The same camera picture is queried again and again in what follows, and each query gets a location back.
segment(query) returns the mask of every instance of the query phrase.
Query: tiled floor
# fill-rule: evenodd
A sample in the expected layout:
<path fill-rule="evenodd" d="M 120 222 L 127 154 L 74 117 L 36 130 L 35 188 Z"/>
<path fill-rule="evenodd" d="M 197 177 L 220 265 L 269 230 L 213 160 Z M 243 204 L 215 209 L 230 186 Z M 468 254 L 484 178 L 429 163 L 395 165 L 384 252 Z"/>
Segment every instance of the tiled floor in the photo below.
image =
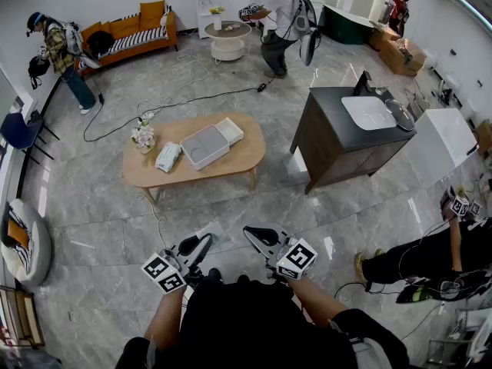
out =
<path fill-rule="evenodd" d="M 210 76 L 184 86 L 172 94 L 172 101 L 214 95 L 258 86 L 266 64 L 259 52 L 257 31 L 248 37 L 249 56 L 216 65 L 210 56 L 210 40 L 196 35 L 180 37 L 180 52 L 172 48 L 152 52 L 100 70 L 95 76 L 106 104 L 87 130 L 91 139 L 118 127 L 136 114 L 137 103 L 152 100 L 206 71 L 199 64 L 172 66 L 178 56 L 194 55 Z M 274 80 L 262 93 L 247 91 L 196 101 L 159 113 L 152 124 L 186 116 L 218 111 L 244 111 L 260 123 L 267 142 L 267 154 L 258 168 L 258 186 L 248 190 L 248 177 L 232 176 L 192 184 L 180 184 L 158 194 L 159 213 L 168 244 L 211 221 L 218 221 L 229 239 L 202 263 L 222 271 L 226 282 L 242 273 L 264 280 L 264 260 L 246 242 L 242 227 L 251 222 L 272 221 L 307 239 L 319 253 L 313 279 L 329 294 L 354 280 L 354 254 L 419 238 L 439 220 L 438 199 L 449 184 L 438 182 L 422 189 L 419 177 L 404 151 L 396 155 L 372 178 L 362 176 L 304 195 L 308 175 L 300 172 L 288 152 L 310 86 L 338 86 L 350 64 L 360 74 L 371 73 L 375 85 L 386 85 L 393 95 L 407 102 L 405 89 L 417 91 L 412 78 L 396 76 L 366 45 L 341 45 L 324 38 L 313 63 L 306 68 L 298 57 L 298 46 L 288 49 L 289 76 Z M 417 76 L 424 93 L 436 84 L 425 71 Z M 154 103 L 163 102 L 163 96 Z M 138 108 L 144 111 L 148 103 Z M 45 218 L 55 244 L 55 258 L 48 278 L 34 289 L 35 302 L 48 352 L 60 357 L 66 368 L 114 367 L 129 338 L 142 335 L 161 298 L 159 290 L 144 276 L 141 264 L 163 248 L 157 221 L 140 192 L 125 183 L 121 175 L 123 144 L 132 125 L 95 142 L 84 142 L 83 132 L 92 111 L 81 116 L 77 101 L 64 85 L 56 91 L 46 121 L 61 137 L 48 143 L 55 161 L 40 154 L 39 167 L 30 163 L 22 197 Z M 484 170 L 474 155 L 454 171 L 453 185 L 473 184 Z M 324 238 L 334 242 L 328 257 Z M 402 284 L 385 291 L 398 291 Z M 340 293 L 349 307 L 362 308 L 398 337 L 410 332 L 436 304 L 424 302 L 396 305 L 394 295 L 365 294 L 360 286 Z M 413 363 L 420 363 L 429 337 L 443 332 L 452 308 L 431 317 L 405 344 Z"/>

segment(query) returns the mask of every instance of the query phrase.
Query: blue chair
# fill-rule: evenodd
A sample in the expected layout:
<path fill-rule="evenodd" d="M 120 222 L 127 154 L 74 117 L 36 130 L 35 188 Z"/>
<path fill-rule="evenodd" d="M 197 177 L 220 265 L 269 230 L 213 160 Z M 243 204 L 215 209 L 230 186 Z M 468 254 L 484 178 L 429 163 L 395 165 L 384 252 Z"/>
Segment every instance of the blue chair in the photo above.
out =
<path fill-rule="evenodd" d="M 45 126 L 42 116 L 36 111 L 32 113 L 31 121 L 28 124 L 24 122 L 24 116 L 22 116 L 22 113 L 16 112 L 13 114 L 8 114 L 5 116 L 5 120 L 0 127 L 0 134 L 9 145 L 19 151 L 23 151 L 30 157 L 31 160 L 35 161 L 39 165 L 39 161 L 31 156 L 31 152 L 28 153 L 26 150 L 34 146 L 51 160 L 54 160 L 51 155 L 46 153 L 35 143 L 36 138 L 39 138 L 39 140 L 46 145 L 45 140 L 39 136 L 39 133 L 43 128 L 46 128 L 47 132 L 52 134 L 56 139 L 60 140 L 60 138 L 58 138 L 53 131 Z"/>

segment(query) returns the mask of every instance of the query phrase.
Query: plaid shirt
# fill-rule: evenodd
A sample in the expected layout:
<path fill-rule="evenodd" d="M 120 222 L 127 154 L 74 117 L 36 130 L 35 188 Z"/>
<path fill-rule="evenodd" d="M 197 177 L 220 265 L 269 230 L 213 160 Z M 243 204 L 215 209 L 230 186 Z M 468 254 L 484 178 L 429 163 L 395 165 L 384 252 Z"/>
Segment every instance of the plaid shirt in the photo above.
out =
<path fill-rule="evenodd" d="M 55 72 L 59 72 L 63 75 L 65 70 L 74 64 L 73 56 L 65 49 L 67 46 L 65 32 L 57 27 L 49 29 L 45 36 L 45 43 L 47 49 L 46 57 L 49 57 L 52 60 Z"/>

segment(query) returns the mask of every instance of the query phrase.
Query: vase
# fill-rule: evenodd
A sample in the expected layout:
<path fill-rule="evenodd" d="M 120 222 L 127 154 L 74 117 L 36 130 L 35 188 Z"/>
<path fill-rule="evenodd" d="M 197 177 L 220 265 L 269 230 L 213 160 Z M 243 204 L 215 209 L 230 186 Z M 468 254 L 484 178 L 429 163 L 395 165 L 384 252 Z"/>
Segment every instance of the vase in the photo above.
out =
<path fill-rule="evenodd" d="M 135 147 L 137 148 L 137 150 L 142 153 L 143 155 L 146 155 L 148 152 L 150 152 L 155 146 L 155 139 L 151 139 L 150 143 L 149 143 L 149 146 L 140 146 L 139 144 L 135 144 Z"/>
<path fill-rule="evenodd" d="M 214 30 L 222 30 L 222 19 L 220 15 L 214 15 Z"/>

